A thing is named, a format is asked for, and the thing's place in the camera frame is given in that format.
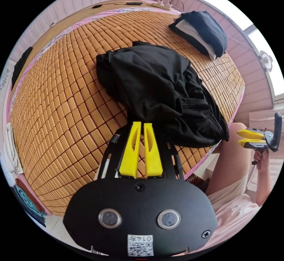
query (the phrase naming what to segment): qr code label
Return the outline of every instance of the qr code label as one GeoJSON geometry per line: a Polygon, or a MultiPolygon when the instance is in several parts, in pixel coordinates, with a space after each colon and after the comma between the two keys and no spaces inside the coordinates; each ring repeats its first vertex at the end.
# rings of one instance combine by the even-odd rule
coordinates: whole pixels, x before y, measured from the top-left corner
{"type": "Polygon", "coordinates": [[[127,235],[128,256],[154,256],[152,235],[127,235]]]}

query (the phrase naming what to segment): person's leg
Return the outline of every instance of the person's leg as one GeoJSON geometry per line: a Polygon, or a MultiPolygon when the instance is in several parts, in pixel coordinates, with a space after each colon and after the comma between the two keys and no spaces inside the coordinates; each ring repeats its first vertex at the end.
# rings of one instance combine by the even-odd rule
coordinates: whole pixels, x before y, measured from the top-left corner
{"type": "Polygon", "coordinates": [[[246,129],[243,123],[233,123],[228,142],[221,141],[213,153],[219,153],[206,195],[213,194],[245,177],[249,171],[251,150],[241,147],[237,131],[246,129]]]}

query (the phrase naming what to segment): white towel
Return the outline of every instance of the white towel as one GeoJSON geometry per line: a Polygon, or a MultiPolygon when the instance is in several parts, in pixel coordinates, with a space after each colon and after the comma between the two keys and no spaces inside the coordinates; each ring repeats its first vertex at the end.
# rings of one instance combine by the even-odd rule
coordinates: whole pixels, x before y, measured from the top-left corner
{"type": "Polygon", "coordinates": [[[6,134],[4,138],[4,153],[7,161],[8,170],[11,173],[15,172],[17,175],[24,173],[15,146],[11,123],[8,123],[6,126],[6,134]]]}

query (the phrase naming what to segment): bamboo mat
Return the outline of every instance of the bamboo mat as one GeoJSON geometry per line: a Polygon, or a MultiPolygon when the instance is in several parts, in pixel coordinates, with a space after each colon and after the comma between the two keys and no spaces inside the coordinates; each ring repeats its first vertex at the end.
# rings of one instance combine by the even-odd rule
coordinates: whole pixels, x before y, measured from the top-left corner
{"type": "MultiPolygon", "coordinates": [[[[101,3],[97,3],[97,4],[103,4],[103,6],[98,7],[96,9],[92,9],[92,6],[88,7],[88,8],[84,8],[78,12],[75,12],[71,15],[69,15],[68,17],[64,18],[63,20],[61,20],[60,22],[56,23],[53,27],[51,27],[43,36],[40,37],[40,39],[33,45],[33,49],[31,54],[29,55],[29,57],[27,58],[27,61],[25,62],[25,65],[22,68],[22,71],[12,89],[10,98],[9,98],[9,103],[11,102],[11,99],[13,97],[13,94],[15,92],[16,86],[19,82],[19,79],[21,77],[21,75],[23,74],[24,70],[26,69],[26,67],[28,66],[28,64],[31,62],[31,60],[37,55],[37,53],[53,38],[55,38],[58,34],[60,34],[63,30],[65,30],[66,28],[72,26],[73,24],[88,18],[90,16],[96,15],[98,13],[101,12],[105,12],[108,10],[112,10],[112,9],[119,9],[119,8],[125,8],[127,7],[127,5],[125,4],[119,4],[119,3],[126,3],[126,2],[131,2],[131,1],[139,1],[139,0],[111,0],[111,1],[105,1],[105,2],[101,2],[101,3]]],[[[144,1],[139,1],[142,2],[143,4],[145,4],[146,6],[149,6],[149,4],[147,2],[144,1]]]]}
{"type": "MultiPolygon", "coordinates": [[[[232,118],[244,89],[236,66],[228,54],[212,62],[171,32],[174,17],[127,12],[85,24],[58,40],[24,79],[11,123],[25,176],[53,214],[63,216],[71,196],[94,179],[107,141],[127,122],[125,108],[98,82],[97,54],[137,40],[172,48],[192,62],[227,123],[232,118]]],[[[210,149],[176,148],[184,173],[210,149]]],[[[144,174],[141,140],[137,176],[144,174]]]]}

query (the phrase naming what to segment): screw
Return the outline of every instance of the screw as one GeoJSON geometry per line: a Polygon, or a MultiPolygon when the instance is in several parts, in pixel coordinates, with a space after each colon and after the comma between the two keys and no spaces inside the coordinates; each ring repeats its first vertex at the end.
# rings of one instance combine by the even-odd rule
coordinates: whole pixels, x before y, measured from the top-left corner
{"type": "Polygon", "coordinates": [[[144,188],[145,188],[145,186],[142,183],[138,183],[138,184],[135,185],[135,190],[137,190],[139,192],[143,191],[144,188]]]}
{"type": "Polygon", "coordinates": [[[211,235],[211,231],[204,231],[201,235],[203,239],[208,238],[211,235]]]}

